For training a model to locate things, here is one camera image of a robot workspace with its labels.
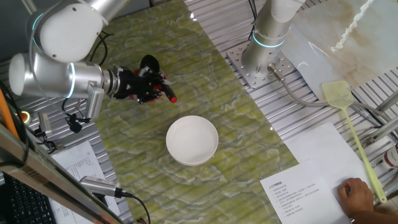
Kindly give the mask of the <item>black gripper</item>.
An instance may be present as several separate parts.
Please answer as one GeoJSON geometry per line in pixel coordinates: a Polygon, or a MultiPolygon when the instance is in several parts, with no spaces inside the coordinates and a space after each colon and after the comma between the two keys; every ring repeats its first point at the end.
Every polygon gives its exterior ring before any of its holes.
{"type": "Polygon", "coordinates": [[[149,67],[135,71],[121,67],[117,74],[119,88],[114,94],[116,99],[124,99],[133,95],[134,100],[139,104],[144,104],[156,101],[162,96],[161,90],[146,89],[146,82],[149,86],[165,84],[165,75],[162,72],[156,72],[149,67]]]}

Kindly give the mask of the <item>person's bare hand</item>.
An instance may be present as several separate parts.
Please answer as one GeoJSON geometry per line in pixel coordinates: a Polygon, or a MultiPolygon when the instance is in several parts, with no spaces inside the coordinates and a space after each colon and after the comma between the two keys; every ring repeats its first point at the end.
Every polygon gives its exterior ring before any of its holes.
{"type": "Polygon", "coordinates": [[[373,212],[373,193],[360,178],[345,180],[338,187],[338,196],[345,214],[354,218],[360,212],[373,212]]]}

